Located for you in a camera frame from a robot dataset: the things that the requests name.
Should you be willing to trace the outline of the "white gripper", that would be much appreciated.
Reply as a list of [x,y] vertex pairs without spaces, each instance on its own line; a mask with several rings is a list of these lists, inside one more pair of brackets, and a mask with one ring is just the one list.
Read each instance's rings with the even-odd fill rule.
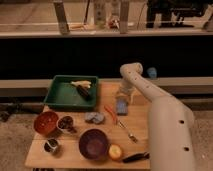
[[116,98],[125,100],[128,104],[131,104],[133,101],[133,88],[126,88],[120,86],[118,91],[116,92]]

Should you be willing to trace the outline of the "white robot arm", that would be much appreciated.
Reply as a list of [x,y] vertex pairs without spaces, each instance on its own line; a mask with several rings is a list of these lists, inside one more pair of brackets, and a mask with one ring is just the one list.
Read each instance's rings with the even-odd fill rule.
[[118,94],[131,96],[133,88],[150,102],[148,143],[151,171],[196,171],[190,128],[192,110],[176,97],[142,76],[140,63],[120,67],[122,82]]

